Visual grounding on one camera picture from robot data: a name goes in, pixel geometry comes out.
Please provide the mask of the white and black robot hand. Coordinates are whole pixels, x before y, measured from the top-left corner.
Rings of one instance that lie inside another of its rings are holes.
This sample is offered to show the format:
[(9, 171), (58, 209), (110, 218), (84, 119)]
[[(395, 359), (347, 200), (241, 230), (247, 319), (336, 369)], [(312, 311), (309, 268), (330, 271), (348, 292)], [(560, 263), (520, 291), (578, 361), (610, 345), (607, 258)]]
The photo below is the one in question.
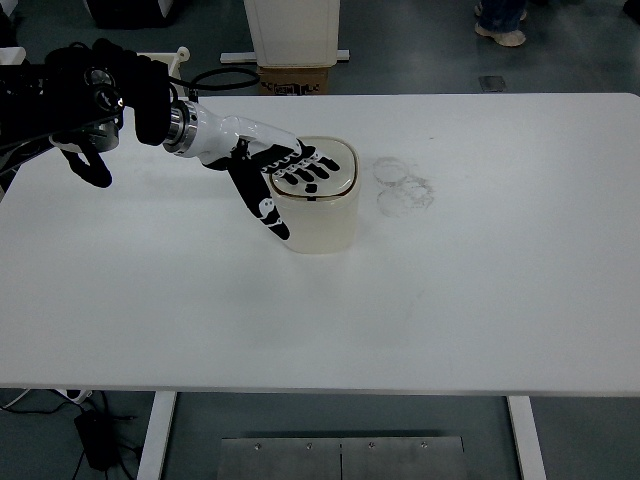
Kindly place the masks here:
[(249, 211), (283, 241), (290, 230), (265, 177), (295, 186), (327, 180), (340, 170), (333, 158), (286, 130), (244, 117), (220, 117), (192, 101), (184, 103), (183, 111), (185, 132), (177, 154), (227, 172)]

